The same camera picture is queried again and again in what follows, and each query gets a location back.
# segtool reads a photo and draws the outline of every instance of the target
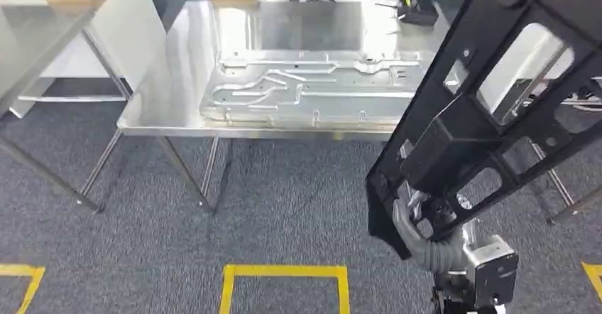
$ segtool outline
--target yellow floor marking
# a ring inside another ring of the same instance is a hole
[[[235,276],[258,277],[334,277],[339,290],[339,313],[349,314],[349,284],[345,266],[271,266],[258,264],[227,264],[224,266],[224,285],[221,291],[219,314],[229,314]]]
[[[596,289],[600,301],[602,301],[602,280],[600,279],[602,277],[602,264],[585,264],[581,262],[581,265],[583,265],[585,273],[589,277],[593,288]]]
[[[29,282],[29,286],[27,287],[27,291],[25,292],[25,296],[21,302],[21,307],[19,307],[17,310],[17,314],[25,314],[29,303],[31,303],[31,299],[33,299],[35,291],[37,291],[38,287],[40,286],[40,281],[42,281],[42,276],[44,275],[45,270],[46,268],[43,266],[28,266],[26,264],[0,264],[0,276],[31,277],[31,281]]]

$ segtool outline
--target metal table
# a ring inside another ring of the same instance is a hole
[[[329,8],[330,11],[314,12],[315,8]],[[440,19],[444,23],[423,28],[400,24],[393,12],[370,1],[265,2],[236,8],[213,6],[209,1],[189,1],[126,105],[117,126],[124,135],[158,136],[164,145],[168,144],[165,142],[167,136],[214,137],[202,187],[199,188],[177,155],[172,159],[202,204],[207,203],[204,195],[219,138],[386,141],[405,111],[401,105],[391,109],[397,112],[398,118],[386,124],[299,127],[253,122],[240,124],[228,119],[215,121],[203,117],[199,106],[220,53],[349,50],[376,54],[411,51],[428,56],[437,52],[449,27],[443,17]]]
[[[0,51],[2,52],[0,57],[0,76],[2,76],[0,80],[0,115],[5,114],[19,98],[19,95],[36,82],[42,71],[78,33],[82,33],[99,62],[111,77],[123,96],[121,99],[129,98],[129,90],[109,66],[98,45],[87,32],[86,25],[94,15],[93,10],[81,7],[53,9],[49,6],[2,6],[0,14],[3,16],[0,23]],[[93,102],[94,97],[85,97],[84,101]],[[103,210],[102,205],[88,199],[87,193],[120,136],[121,132],[117,129],[80,191],[75,190],[48,167],[2,135],[0,135],[0,148],[32,168],[52,184],[63,189],[77,200],[77,204],[83,204],[95,212],[100,212]]]

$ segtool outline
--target black metal frame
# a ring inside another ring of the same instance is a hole
[[[434,227],[431,238],[438,240],[602,136],[602,121],[575,134],[554,118],[567,95],[600,75],[600,5],[602,0],[465,0],[416,96],[366,177],[370,233],[403,259],[409,258],[390,219],[404,181],[431,195],[422,209]],[[574,51],[574,62],[514,121],[502,125],[476,93],[530,23],[540,23],[562,39]],[[453,93],[444,79],[456,60],[468,74]],[[503,154],[525,137],[539,145],[546,158],[518,173]],[[406,141],[414,148],[402,158],[400,148]],[[485,168],[499,174],[500,188],[473,208],[463,208],[456,193]],[[441,211],[453,212],[456,219],[438,223],[434,216]]]

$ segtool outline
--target gray corrugated cable sleeve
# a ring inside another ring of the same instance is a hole
[[[393,204],[393,223],[412,257],[422,268],[433,273],[444,273],[462,267],[463,239],[460,230],[439,242],[425,239],[410,219],[410,209],[399,199]]]

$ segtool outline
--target reflective table surface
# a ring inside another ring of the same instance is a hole
[[[236,65],[235,61],[267,57],[265,53],[276,53],[275,56],[292,53],[297,57],[304,53],[322,57],[328,52],[347,53],[364,58],[364,63],[411,57],[420,61],[422,74],[448,28],[444,17],[439,17],[434,28],[401,24],[394,9],[374,0],[266,1],[248,6],[189,1],[166,42],[158,44],[163,48],[136,88],[118,127],[127,135],[386,140],[405,111],[421,75],[409,79],[413,83],[409,89],[404,85],[405,99],[397,96],[399,102],[389,99],[381,105],[375,101],[377,97],[365,98],[371,102],[371,109],[386,108],[386,121],[363,121],[361,112],[350,113],[355,114],[356,121],[311,121],[312,107],[306,107],[307,112],[300,115],[310,114],[309,121],[286,124],[265,119],[254,121],[251,114],[249,121],[242,121],[244,113],[234,117],[228,109],[202,112],[202,104],[207,104],[207,95],[212,94],[210,88],[215,86],[210,84],[211,76],[223,67],[223,58]],[[336,88],[344,90],[345,86]],[[336,97],[329,102],[342,112],[349,108],[345,100]],[[325,110],[332,107],[322,105]]]
[[[0,6],[0,115],[86,26],[88,8]]]

